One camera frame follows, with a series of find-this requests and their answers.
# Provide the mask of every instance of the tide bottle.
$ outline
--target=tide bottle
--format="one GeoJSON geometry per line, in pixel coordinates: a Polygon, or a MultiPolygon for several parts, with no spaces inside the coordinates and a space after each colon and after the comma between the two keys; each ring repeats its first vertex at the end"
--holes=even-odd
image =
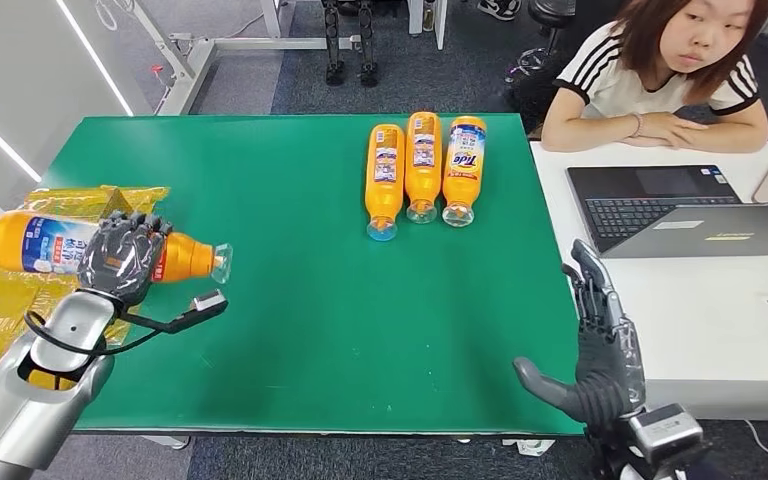
{"type": "Polygon", "coordinates": [[[415,223],[428,223],[437,217],[434,199],[443,183],[443,133],[440,118],[417,112],[408,120],[405,142],[405,191],[411,204],[407,217],[415,223]]]}
{"type": "MultiPolygon", "coordinates": [[[[15,210],[0,216],[0,268],[14,272],[74,275],[98,225],[72,218],[15,210]]],[[[233,250],[213,247],[183,233],[166,237],[152,281],[177,282],[210,275],[225,283],[233,250]]]]}
{"type": "Polygon", "coordinates": [[[449,130],[449,149],[443,173],[443,195],[446,208],[443,221],[453,227],[472,223],[472,204],[481,191],[484,168],[484,140],[487,126],[478,117],[458,117],[449,130]]]}
{"type": "Polygon", "coordinates": [[[369,134],[366,160],[366,233],[386,242],[396,236],[405,180],[405,134],[392,124],[377,125],[369,134]]]}

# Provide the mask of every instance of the tide logo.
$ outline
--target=tide logo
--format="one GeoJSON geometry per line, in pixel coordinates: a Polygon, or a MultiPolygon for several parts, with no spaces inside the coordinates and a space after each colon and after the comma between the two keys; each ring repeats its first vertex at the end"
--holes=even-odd
{"type": "Polygon", "coordinates": [[[475,172],[478,170],[477,152],[471,150],[462,150],[452,155],[451,168],[460,172],[475,172]]]}

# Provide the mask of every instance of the woman's hair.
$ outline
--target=woman's hair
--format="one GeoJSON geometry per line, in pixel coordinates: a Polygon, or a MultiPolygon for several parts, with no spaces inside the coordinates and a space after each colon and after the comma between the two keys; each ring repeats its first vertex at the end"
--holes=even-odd
{"type": "MultiPolygon", "coordinates": [[[[690,1],[630,0],[617,17],[617,29],[622,29],[619,35],[623,65],[638,74],[652,75],[661,55],[660,40],[667,23],[690,1]]],[[[761,32],[767,17],[768,0],[755,0],[740,43],[718,62],[687,75],[692,82],[685,98],[688,103],[703,103],[711,98],[761,32]]]]}

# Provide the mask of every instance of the woman's hand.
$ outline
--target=woman's hand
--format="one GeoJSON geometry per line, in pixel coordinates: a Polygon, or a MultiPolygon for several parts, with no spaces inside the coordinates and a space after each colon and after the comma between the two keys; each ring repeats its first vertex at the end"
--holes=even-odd
{"type": "Polygon", "coordinates": [[[676,117],[672,113],[657,112],[641,116],[638,137],[662,138],[673,147],[686,147],[691,143],[688,130],[706,130],[707,125],[676,117]]]}

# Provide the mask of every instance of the gray carpet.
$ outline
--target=gray carpet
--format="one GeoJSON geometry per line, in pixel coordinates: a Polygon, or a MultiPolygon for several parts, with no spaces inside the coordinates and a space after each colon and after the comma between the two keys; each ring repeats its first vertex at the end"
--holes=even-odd
{"type": "Polygon", "coordinates": [[[192,453],[134,435],[72,435],[32,480],[186,480],[192,453]]]}
{"type": "MultiPolygon", "coordinates": [[[[344,51],[346,83],[325,85],[324,51],[285,52],[272,113],[382,113],[504,111],[493,95],[504,86],[502,74],[517,55],[546,39],[528,15],[500,22],[475,9],[473,0],[449,1],[445,49],[437,50],[432,33],[408,35],[407,4],[397,18],[373,20],[380,83],[364,88],[356,78],[357,53],[344,51]]],[[[296,7],[293,36],[321,36],[322,9],[315,3],[296,7]]],[[[358,33],[357,19],[341,17],[341,34],[358,33]]]]}
{"type": "MultiPolygon", "coordinates": [[[[702,424],[718,469],[734,480],[768,480],[768,455],[745,423],[702,424]]],[[[755,425],[768,447],[768,422],[755,425]]],[[[539,458],[498,439],[203,437],[195,442],[188,480],[592,480],[591,458],[581,437],[559,440],[539,458]]]]}
{"type": "Polygon", "coordinates": [[[590,479],[583,439],[523,457],[499,439],[206,437],[188,480],[590,479]]]}
{"type": "MultiPolygon", "coordinates": [[[[143,0],[143,4],[167,34],[229,36],[261,14],[258,0],[143,0]]],[[[114,38],[146,100],[154,107],[164,87],[155,78],[151,66],[163,65],[164,74],[171,73],[172,69],[139,22],[115,7],[111,7],[111,11],[119,23],[114,38]]],[[[281,19],[287,30],[291,15],[292,5],[282,9],[281,19]]],[[[266,37],[266,25],[258,20],[239,36],[266,37]]],[[[282,58],[283,52],[267,50],[220,56],[208,70],[191,113],[268,114],[282,58]]]]}

